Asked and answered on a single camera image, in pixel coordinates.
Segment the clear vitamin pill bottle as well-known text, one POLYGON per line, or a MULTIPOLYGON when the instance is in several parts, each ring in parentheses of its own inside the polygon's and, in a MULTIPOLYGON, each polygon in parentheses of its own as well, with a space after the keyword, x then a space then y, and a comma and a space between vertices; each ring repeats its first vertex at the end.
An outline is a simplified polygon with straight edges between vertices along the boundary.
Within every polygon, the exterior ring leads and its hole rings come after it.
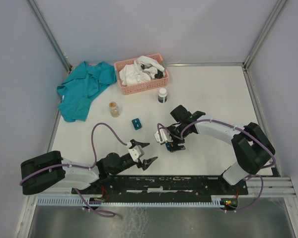
POLYGON ((116 102, 109 103, 109 110, 110 110, 111 116, 114 118, 117 118, 120 115, 119 108, 116 102))

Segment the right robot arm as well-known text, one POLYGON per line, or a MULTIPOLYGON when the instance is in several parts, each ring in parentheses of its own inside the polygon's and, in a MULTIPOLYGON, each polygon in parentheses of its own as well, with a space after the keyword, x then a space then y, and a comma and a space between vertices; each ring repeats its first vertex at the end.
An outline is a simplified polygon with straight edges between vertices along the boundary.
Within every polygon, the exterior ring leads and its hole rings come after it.
POLYGON ((166 145, 169 152, 185 150, 185 137, 191 133, 211 136, 233 147, 236 161, 220 175, 218 181, 218 188, 224 194, 235 190, 241 180, 254 177, 261 169, 276 164, 275 148, 254 122, 236 126, 202 111, 191 113, 182 105, 170 114, 176 122, 168 127, 157 124, 154 135, 156 141, 166 145))

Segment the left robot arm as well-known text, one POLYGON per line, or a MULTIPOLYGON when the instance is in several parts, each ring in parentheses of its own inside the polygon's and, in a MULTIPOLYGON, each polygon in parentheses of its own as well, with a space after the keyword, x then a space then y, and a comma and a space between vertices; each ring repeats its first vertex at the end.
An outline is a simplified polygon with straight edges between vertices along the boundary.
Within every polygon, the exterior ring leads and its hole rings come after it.
POLYGON ((149 143, 131 140, 127 144, 128 153, 120 156, 112 152, 89 166, 76 163, 61 156, 60 151, 51 151, 21 163, 20 186, 24 195, 35 195, 51 188, 76 188, 96 193, 100 184, 106 183, 111 176, 136 166, 146 170, 158 158, 142 160, 143 148, 149 143))

